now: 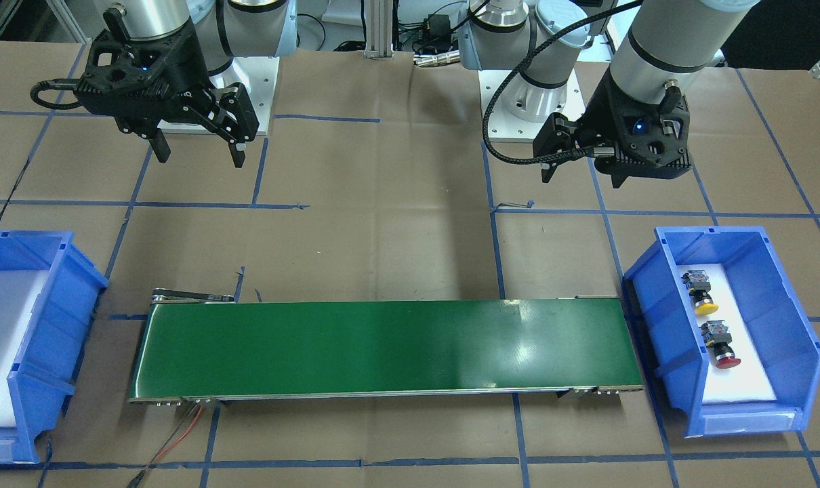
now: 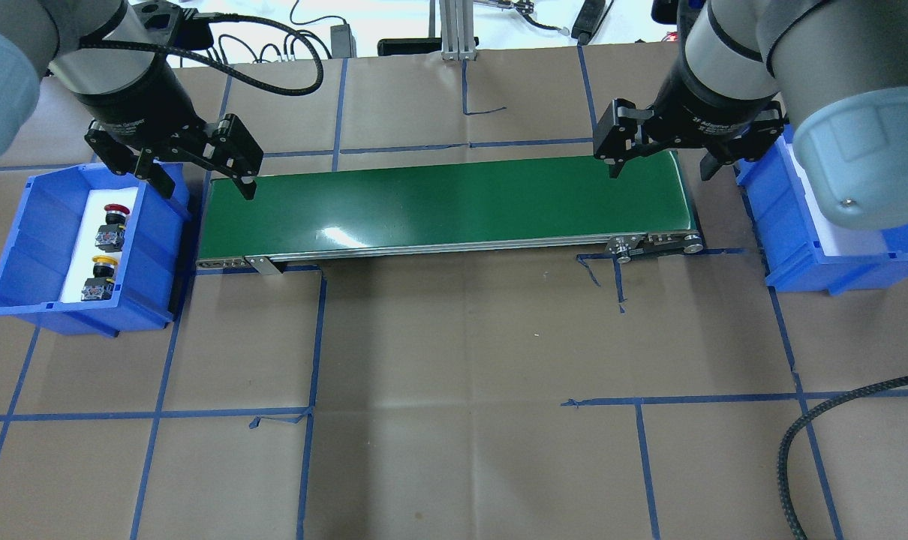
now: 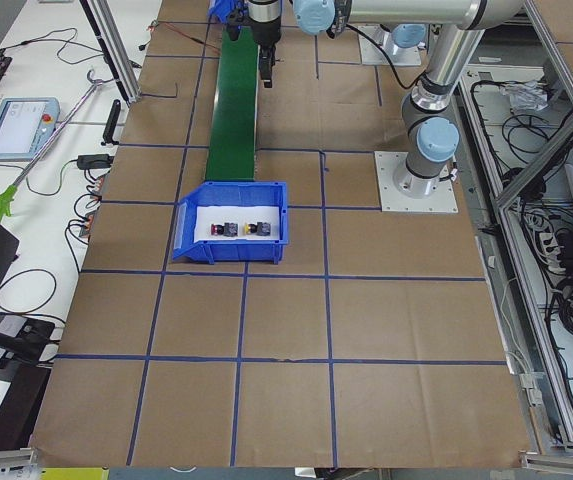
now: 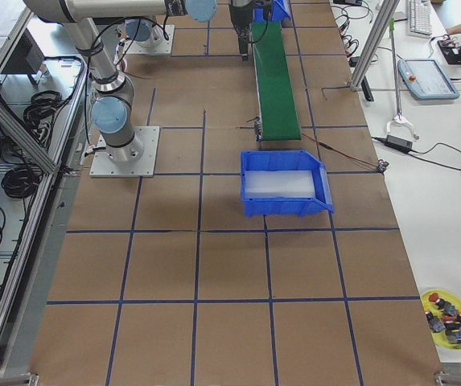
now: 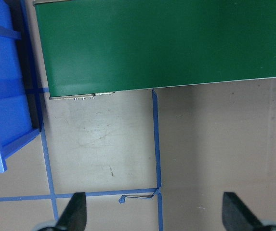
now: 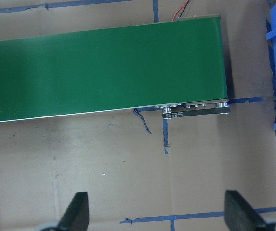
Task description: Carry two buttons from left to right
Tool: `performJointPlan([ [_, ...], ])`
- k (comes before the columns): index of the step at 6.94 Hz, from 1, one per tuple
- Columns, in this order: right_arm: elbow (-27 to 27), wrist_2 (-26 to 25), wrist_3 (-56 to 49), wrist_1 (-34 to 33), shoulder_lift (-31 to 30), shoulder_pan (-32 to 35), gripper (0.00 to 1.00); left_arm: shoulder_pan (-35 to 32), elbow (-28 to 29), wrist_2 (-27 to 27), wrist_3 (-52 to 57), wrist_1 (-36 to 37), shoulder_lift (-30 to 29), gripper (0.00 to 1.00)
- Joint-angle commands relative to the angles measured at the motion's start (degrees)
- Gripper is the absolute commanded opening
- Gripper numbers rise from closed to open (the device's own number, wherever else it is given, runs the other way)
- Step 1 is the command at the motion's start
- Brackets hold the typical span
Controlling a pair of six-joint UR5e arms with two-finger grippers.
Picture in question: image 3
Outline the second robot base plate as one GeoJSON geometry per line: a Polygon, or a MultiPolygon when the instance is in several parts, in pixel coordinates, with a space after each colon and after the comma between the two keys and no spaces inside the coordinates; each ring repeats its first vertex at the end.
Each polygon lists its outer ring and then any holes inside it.
{"type": "Polygon", "coordinates": [[[358,29],[375,43],[358,36],[361,63],[363,65],[384,65],[387,63],[380,47],[395,66],[412,67],[422,63],[418,45],[425,40],[425,24],[362,25],[358,29]]]}

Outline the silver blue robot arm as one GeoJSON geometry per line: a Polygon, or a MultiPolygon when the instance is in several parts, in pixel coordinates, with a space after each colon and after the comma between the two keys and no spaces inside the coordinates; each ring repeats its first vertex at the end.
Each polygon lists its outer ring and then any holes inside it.
{"type": "Polygon", "coordinates": [[[522,1],[294,1],[298,27],[309,35],[340,34],[351,20],[379,24],[439,24],[425,70],[405,97],[402,115],[410,151],[393,174],[400,193],[424,199],[457,150],[460,134],[442,113],[484,32],[512,18],[522,1]]]}

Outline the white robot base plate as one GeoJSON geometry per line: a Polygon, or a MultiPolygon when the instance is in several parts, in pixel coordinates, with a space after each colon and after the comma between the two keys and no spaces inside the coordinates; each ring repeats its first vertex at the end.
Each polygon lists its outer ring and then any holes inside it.
{"type": "Polygon", "coordinates": [[[434,179],[421,179],[407,169],[406,156],[406,152],[374,152],[381,210],[408,214],[457,213],[447,167],[434,179]]]}

